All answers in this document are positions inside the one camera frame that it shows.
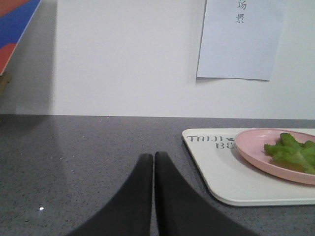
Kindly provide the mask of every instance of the white paper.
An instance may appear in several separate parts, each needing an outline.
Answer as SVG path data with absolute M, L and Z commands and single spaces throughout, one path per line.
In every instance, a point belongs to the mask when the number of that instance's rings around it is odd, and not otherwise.
M 286 0 L 208 0 L 197 77 L 270 80 Z

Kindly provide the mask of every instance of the white cutting board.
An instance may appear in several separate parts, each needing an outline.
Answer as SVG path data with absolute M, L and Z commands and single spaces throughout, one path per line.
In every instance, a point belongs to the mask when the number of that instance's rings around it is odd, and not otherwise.
M 232 206 L 315 204 L 315 185 L 272 176 L 248 163 L 234 138 L 248 129 L 187 129 L 182 132 L 210 192 Z M 315 135 L 315 129 L 287 129 Z

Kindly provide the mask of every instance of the white wall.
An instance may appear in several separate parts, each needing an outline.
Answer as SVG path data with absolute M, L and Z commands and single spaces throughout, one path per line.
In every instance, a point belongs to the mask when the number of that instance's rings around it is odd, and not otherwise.
M 0 112 L 314 119 L 315 1 L 288 0 L 269 82 L 196 80 L 204 4 L 42 0 Z

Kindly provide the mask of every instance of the blue stripe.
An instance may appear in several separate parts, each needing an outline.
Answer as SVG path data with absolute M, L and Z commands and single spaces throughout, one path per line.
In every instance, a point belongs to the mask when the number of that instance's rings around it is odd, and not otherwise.
M 18 43 L 40 0 L 30 0 L 0 17 L 0 48 Z

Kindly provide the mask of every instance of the gray countertop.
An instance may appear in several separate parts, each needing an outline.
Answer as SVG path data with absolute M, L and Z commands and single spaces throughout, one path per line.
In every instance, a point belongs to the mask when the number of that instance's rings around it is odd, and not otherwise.
M 246 228 L 262 236 L 314 235 L 315 206 L 234 207 L 216 200 L 181 137 L 189 128 L 263 127 L 315 128 L 315 121 L 0 115 L 0 235 L 66 235 L 110 200 L 139 154 L 159 150 L 209 204 Z

